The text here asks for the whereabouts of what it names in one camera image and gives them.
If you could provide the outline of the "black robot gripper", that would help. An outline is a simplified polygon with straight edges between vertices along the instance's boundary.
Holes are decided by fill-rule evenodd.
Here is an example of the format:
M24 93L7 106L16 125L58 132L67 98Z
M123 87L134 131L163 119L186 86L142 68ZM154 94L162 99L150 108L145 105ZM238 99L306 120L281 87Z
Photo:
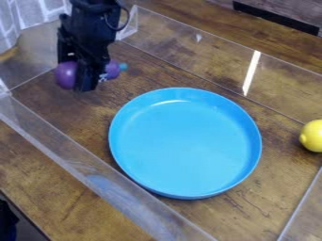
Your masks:
M118 0L70 0L72 13L60 14L58 63L76 61L75 91L96 89L110 61L108 45L115 41L120 5Z

